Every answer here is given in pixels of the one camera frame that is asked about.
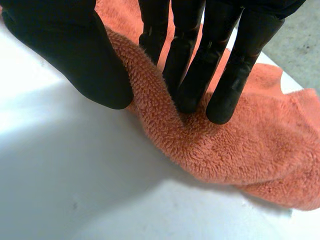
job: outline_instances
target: white table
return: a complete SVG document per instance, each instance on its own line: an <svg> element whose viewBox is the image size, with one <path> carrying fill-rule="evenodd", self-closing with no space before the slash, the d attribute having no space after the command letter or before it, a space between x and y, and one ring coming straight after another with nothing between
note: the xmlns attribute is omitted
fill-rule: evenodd
<svg viewBox="0 0 320 240"><path fill-rule="evenodd" d="M1 240L319 239L319 210L196 181L133 115L83 97L3 22L0 72ZM287 74L281 87L301 89Z"/></svg>

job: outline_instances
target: microfiber towel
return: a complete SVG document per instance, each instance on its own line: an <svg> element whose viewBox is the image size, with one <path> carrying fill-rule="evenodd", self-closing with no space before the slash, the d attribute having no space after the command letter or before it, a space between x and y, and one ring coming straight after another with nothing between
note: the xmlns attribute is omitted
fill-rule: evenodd
<svg viewBox="0 0 320 240"><path fill-rule="evenodd" d="M155 66L137 46L143 30L138 0L98 0L95 10L129 74L134 100L128 110L166 156L206 183L233 185L286 208L320 207L320 101L313 89L284 95L282 70L256 64L230 122L215 125L205 110L226 50L197 112L178 113L162 78L174 35L172 12Z"/></svg>

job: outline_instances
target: black gloved hand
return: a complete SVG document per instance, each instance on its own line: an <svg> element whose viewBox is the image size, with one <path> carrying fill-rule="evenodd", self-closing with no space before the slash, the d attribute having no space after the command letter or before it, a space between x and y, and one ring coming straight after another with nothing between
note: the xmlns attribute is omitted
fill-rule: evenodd
<svg viewBox="0 0 320 240"><path fill-rule="evenodd" d="M167 36L169 0L138 1L144 24L139 44L157 64ZM206 109L211 122L227 123L263 47L305 1L172 0L175 33L163 77L178 110L196 111L240 18L230 58ZM204 7L201 42L187 71Z"/></svg>
<svg viewBox="0 0 320 240"><path fill-rule="evenodd" d="M124 109L127 72L95 12L96 0L0 0L9 31L57 68L85 97Z"/></svg>

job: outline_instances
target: black glove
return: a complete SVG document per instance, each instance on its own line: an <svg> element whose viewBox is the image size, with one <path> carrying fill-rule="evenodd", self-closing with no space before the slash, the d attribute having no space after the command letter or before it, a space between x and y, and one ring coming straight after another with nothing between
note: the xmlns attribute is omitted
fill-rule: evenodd
<svg viewBox="0 0 320 240"><path fill-rule="evenodd" d="M85 97L124 109L127 72L95 12L96 0L0 0L9 31L57 68Z"/></svg>
<svg viewBox="0 0 320 240"><path fill-rule="evenodd" d="M138 1L144 24L139 44L157 64L167 36L169 0ZM163 77L177 109L196 111L240 18L230 58L206 109L211 122L227 123L263 47L305 1L172 0L175 32ZM201 42L187 71L204 7Z"/></svg>

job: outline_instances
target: towel fold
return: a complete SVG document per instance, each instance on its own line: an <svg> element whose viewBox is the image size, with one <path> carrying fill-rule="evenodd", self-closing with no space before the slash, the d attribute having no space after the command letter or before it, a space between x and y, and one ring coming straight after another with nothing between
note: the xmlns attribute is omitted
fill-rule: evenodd
<svg viewBox="0 0 320 240"><path fill-rule="evenodd" d="M206 118L206 106L230 54L226 50L197 112L180 114L161 72L174 35L172 12L156 67L137 46L143 30L138 0L98 0L96 11L129 73L134 102L128 109L166 156L204 182L234 185L286 208L320 207L320 101L315 90L283 94L282 70L256 64L230 122L215 125Z"/></svg>

